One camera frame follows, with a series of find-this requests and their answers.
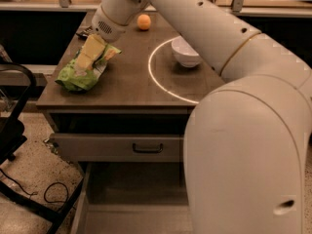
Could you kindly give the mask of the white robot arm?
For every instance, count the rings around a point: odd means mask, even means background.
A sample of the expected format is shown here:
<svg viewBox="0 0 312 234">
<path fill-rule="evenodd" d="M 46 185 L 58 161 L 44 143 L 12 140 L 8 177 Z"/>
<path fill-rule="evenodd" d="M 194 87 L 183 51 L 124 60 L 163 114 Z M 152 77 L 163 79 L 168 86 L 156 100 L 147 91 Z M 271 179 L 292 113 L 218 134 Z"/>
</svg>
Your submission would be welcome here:
<svg viewBox="0 0 312 234">
<path fill-rule="evenodd" d="M 225 82 L 185 129 L 194 234 L 303 234 L 310 67 L 208 0 L 101 0 L 93 29 L 114 42 L 148 5 Z"/>
</svg>

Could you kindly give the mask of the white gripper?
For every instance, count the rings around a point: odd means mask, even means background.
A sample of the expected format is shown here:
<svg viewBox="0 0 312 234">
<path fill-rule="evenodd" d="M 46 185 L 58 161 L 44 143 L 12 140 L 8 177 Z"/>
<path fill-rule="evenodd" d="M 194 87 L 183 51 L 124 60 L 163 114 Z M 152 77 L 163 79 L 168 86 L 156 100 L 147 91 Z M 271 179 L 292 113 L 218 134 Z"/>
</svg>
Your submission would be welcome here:
<svg viewBox="0 0 312 234">
<path fill-rule="evenodd" d="M 92 28 L 96 34 L 89 35 L 81 48 L 74 65 L 76 70 L 92 70 L 94 62 L 103 54 L 106 42 L 115 42 L 126 32 L 126 27 L 113 22 L 101 7 L 97 8 L 92 18 Z M 115 55 L 114 49 L 108 49 L 104 59 L 110 60 Z"/>
</svg>

